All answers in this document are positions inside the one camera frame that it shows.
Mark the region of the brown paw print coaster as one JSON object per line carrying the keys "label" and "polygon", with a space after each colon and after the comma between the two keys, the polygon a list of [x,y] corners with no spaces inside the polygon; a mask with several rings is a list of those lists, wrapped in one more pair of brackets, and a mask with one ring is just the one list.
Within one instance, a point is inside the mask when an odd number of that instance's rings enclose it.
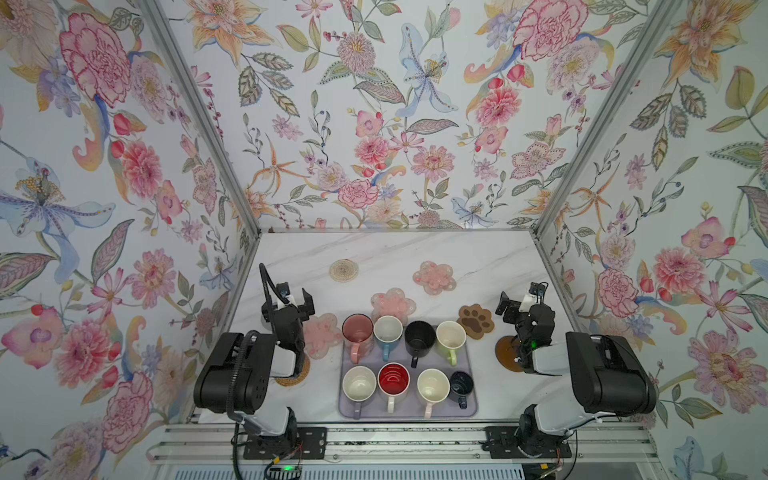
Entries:
{"label": "brown paw print coaster", "polygon": [[486,334],[494,331],[493,313],[480,304],[462,306],[458,312],[457,323],[465,330],[466,335],[473,340],[481,340]]}

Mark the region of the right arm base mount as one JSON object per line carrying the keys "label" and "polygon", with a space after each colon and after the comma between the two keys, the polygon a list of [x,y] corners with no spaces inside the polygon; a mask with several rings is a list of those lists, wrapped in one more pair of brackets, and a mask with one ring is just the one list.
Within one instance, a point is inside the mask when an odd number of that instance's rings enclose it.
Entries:
{"label": "right arm base mount", "polygon": [[480,443],[492,459],[569,459],[572,451],[566,435],[545,433],[535,417],[536,404],[528,406],[516,425],[486,427]]}

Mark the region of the round beige patterned coaster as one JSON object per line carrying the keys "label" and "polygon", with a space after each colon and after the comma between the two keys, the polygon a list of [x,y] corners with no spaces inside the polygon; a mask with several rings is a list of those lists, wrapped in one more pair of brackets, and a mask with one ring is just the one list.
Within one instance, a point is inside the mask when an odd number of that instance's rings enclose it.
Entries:
{"label": "round beige patterned coaster", "polygon": [[339,283],[347,283],[354,280],[359,274],[356,262],[349,259],[334,261],[329,267],[330,278]]}

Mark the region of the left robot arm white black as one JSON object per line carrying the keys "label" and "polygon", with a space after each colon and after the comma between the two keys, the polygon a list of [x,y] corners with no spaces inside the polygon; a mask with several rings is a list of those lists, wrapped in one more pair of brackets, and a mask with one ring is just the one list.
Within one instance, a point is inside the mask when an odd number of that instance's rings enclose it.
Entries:
{"label": "left robot arm white black", "polygon": [[264,264],[259,274],[265,296],[261,314],[270,331],[221,334],[195,382],[193,401],[199,409],[226,415],[252,436],[278,438],[295,425],[295,413],[285,405],[266,404],[269,382],[301,374],[303,325],[315,308],[307,291],[298,303],[289,284],[274,282]]}

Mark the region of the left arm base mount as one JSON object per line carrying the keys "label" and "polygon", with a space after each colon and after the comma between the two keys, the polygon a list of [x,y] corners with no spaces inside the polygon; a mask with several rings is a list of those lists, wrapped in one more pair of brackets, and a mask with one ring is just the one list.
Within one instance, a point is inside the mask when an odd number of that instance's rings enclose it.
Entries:
{"label": "left arm base mount", "polygon": [[240,423],[247,433],[243,458],[246,460],[281,460],[325,458],[328,429],[302,427],[290,407],[259,410]]}

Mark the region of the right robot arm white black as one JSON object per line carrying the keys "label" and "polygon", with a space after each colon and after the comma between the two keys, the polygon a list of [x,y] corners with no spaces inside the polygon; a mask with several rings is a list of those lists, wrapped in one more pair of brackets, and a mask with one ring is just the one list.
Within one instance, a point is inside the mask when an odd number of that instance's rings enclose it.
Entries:
{"label": "right robot arm white black", "polygon": [[526,374],[569,384],[525,408],[513,436],[529,456],[554,449],[578,429],[604,418],[650,414],[658,399],[627,340],[621,336],[568,332],[553,340],[555,311],[545,303],[546,282],[533,282],[521,301],[502,292],[495,314],[515,329],[498,343],[498,353]]}

